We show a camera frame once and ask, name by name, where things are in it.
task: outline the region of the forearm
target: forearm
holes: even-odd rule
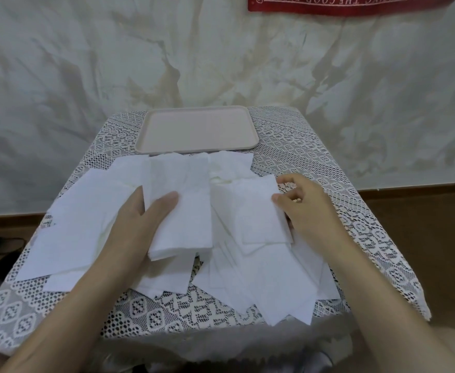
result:
[[[382,370],[455,372],[455,355],[351,239],[328,263]]]
[[[0,370],[78,372],[125,286],[93,265]]]

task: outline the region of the white lace tablecloth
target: white lace tablecloth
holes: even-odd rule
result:
[[[257,146],[249,150],[254,153],[252,170],[259,175],[299,172],[319,182],[355,241],[395,288],[430,319],[413,270],[302,114],[272,106],[251,107],[249,111],[260,137]],[[108,169],[116,157],[135,154],[134,142],[144,115],[135,111],[109,118],[60,195],[88,168]],[[49,227],[50,222],[48,214],[40,228]],[[14,281],[28,254],[29,245],[0,288],[0,352],[7,355],[65,295],[43,292],[47,277]],[[199,267],[197,260],[193,275]],[[110,313],[92,362],[95,367],[104,363],[106,370],[115,370],[115,364],[122,366],[124,361],[220,360],[290,351],[317,337],[346,334],[355,327],[352,317],[344,315],[350,309],[341,290],[340,294],[340,300],[317,302],[309,327],[292,317],[269,327],[256,307],[240,315],[191,284],[187,295],[165,292],[155,300],[128,290]]]

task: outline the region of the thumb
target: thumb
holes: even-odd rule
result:
[[[146,226],[156,231],[158,226],[167,217],[167,215],[176,207],[179,201],[177,191],[169,192],[168,194],[156,199],[150,207],[144,212],[143,222]]]
[[[288,198],[282,193],[275,193],[272,195],[271,200],[277,205],[280,209],[282,209],[288,216],[291,218],[292,213],[297,206],[293,200]]]

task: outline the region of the beige tray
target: beige tray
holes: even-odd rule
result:
[[[257,131],[246,107],[196,107],[151,110],[136,140],[145,154],[194,153],[253,148]]]

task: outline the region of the red towel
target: red towel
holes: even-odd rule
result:
[[[454,0],[248,0],[252,12],[287,12],[357,17],[412,12],[448,5]]]

